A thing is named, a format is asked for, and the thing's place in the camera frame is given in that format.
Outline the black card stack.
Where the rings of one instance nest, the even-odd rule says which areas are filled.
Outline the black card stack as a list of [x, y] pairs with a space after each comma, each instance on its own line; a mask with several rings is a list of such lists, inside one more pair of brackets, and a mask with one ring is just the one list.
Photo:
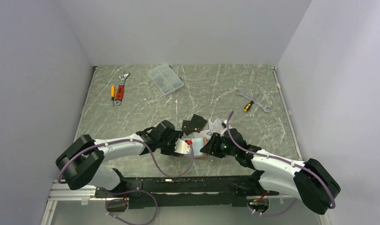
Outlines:
[[185, 135], [190, 135], [194, 132], [200, 133], [207, 124], [207, 120], [202, 116], [194, 114], [191, 120], [184, 120], [182, 122], [182, 131]]

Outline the small yellow handled screwdriver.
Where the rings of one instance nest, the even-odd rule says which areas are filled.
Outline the small yellow handled screwdriver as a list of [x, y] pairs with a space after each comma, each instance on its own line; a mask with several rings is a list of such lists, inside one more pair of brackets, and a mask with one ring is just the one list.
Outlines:
[[115, 86], [111, 87], [111, 101], [112, 101], [112, 106], [114, 107], [114, 102], [115, 102]]

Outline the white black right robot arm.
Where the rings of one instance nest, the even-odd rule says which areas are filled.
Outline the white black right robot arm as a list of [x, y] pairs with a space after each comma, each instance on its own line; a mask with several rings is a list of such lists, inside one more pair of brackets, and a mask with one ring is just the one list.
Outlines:
[[232, 156], [253, 173], [244, 189], [256, 195], [277, 192], [301, 200], [312, 212], [323, 215], [335, 206], [340, 185], [316, 159], [292, 160], [248, 144], [236, 129], [213, 133], [200, 150], [209, 156]]

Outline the clear plastic screw box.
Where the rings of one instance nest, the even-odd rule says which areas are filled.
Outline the clear plastic screw box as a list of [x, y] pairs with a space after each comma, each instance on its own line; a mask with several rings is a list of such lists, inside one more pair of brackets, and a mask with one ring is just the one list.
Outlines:
[[147, 72], [163, 95], [169, 95], [184, 86], [184, 82], [169, 64], [156, 66]]

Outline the red handled adjustable wrench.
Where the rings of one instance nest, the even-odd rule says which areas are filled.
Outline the red handled adjustable wrench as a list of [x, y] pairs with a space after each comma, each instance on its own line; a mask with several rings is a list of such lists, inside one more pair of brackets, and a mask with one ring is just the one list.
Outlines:
[[125, 90], [125, 82], [127, 78], [130, 76], [130, 73], [124, 73], [119, 76], [120, 79], [120, 85], [118, 86], [115, 100], [114, 100], [114, 105], [121, 105], [123, 96], [124, 96], [124, 90]]

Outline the tan leather card holder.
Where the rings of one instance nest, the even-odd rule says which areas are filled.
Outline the tan leather card holder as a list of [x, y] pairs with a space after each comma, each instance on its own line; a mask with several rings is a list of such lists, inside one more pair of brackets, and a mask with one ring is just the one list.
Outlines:
[[178, 157], [191, 158], [192, 155], [193, 155], [194, 158], [201, 158], [201, 157], [205, 157], [207, 155], [206, 153], [202, 153], [201, 152], [201, 149], [207, 143], [207, 138], [206, 137], [184, 138], [182, 140], [186, 141], [189, 145], [191, 145], [191, 153], [187, 154], [187, 155], [182, 155], [182, 154], [178, 154], [178, 153], [173, 152]]

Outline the yellow black screwdriver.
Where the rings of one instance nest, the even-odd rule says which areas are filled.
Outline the yellow black screwdriver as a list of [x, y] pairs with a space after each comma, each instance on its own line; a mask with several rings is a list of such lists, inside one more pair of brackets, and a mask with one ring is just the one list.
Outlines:
[[244, 107], [244, 112], [248, 112], [252, 105], [256, 103], [256, 99], [252, 98], [250, 96], [244, 96], [247, 100], [249, 100], [249, 103]]

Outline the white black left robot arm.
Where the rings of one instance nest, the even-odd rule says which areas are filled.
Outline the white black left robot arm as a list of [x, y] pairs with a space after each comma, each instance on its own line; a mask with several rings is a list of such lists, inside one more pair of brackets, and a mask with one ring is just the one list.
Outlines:
[[116, 169], [102, 167], [102, 163], [127, 156], [161, 154], [180, 156], [189, 154], [190, 142], [182, 139], [183, 132], [172, 123], [163, 120], [132, 135], [115, 139], [94, 139], [81, 135], [57, 159], [58, 183], [67, 184], [71, 190], [92, 185], [106, 189], [112, 196], [119, 197], [126, 190], [126, 180]]

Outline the silver open end wrench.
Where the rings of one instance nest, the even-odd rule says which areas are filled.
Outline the silver open end wrench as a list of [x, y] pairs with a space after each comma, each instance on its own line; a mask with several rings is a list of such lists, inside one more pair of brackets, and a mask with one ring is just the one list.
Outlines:
[[248, 112], [250, 111], [251, 107], [253, 105], [256, 105], [258, 106], [259, 108], [261, 108], [265, 113], [270, 113], [270, 109], [271, 107], [270, 106], [267, 106], [267, 105], [263, 105], [262, 103], [259, 103], [255, 98], [247, 95], [245, 92], [243, 92], [242, 90], [239, 90], [239, 89], [235, 89], [235, 94], [238, 95], [238, 96], [242, 96], [244, 97], [245, 99], [247, 99], [249, 101], [248, 104], [245, 105], [244, 107], [244, 112]]

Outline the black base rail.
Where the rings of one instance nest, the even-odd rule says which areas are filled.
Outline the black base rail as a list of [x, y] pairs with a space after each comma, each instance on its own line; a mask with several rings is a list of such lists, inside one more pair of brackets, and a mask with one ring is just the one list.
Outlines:
[[110, 193], [97, 187], [97, 199], [127, 199], [129, 209], [146, 207], [230, 205], [244, 207], [248, 201], [276, 196], [265, 191], [249, 175], [181, 178], [127, 178], [126, 187]]

